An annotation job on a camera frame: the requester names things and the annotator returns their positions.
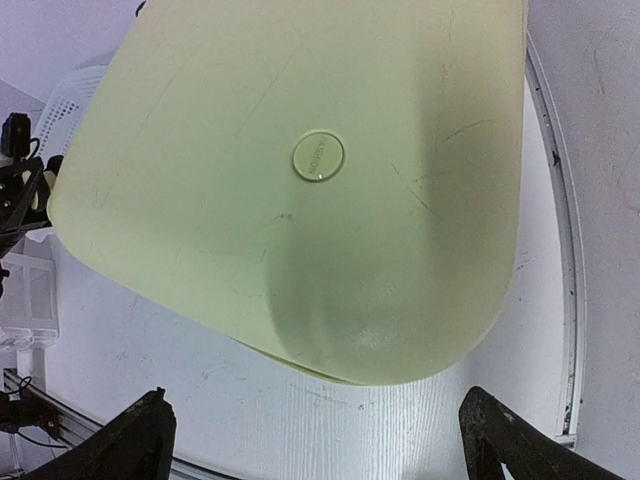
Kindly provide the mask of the white perforated plastic basket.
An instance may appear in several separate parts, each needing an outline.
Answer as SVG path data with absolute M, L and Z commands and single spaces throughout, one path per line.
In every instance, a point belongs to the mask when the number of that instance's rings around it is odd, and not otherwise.
M 53 89 L 32 130 L 39 140 L 36 155 L 44 166 L 51 157 L 66 155 L 114 54 L 111 51 L 81 63 Z

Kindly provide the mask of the pale yellow hard-shell suitcase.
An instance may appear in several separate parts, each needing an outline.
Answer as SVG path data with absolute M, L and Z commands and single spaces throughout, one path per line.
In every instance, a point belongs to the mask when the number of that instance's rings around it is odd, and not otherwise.
M 492 328 L 524 1 L 149 1 L 47 213 L 78 260 L 273 359 L 420 380 Z

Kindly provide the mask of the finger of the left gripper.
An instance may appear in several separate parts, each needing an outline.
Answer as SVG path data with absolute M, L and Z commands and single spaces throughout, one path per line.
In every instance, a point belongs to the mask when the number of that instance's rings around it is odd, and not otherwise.
M 40 157 L 1 168 L 1 234 L 26 233 L 46 226 L 46 181 Z

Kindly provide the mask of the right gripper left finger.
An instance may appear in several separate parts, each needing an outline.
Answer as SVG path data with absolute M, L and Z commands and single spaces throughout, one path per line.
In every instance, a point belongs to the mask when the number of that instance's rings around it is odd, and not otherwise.
M 30 472 L 29 477 L 167 479 L 176 427 L 165 390 L 151 390 L 79 446 Z

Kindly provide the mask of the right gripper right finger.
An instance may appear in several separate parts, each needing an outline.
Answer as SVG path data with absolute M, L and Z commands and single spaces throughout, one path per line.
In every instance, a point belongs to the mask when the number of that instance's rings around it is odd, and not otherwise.
M 479 386 L 458 412 L 470 479 L 613 479 L 615 474 L 543 435 Z

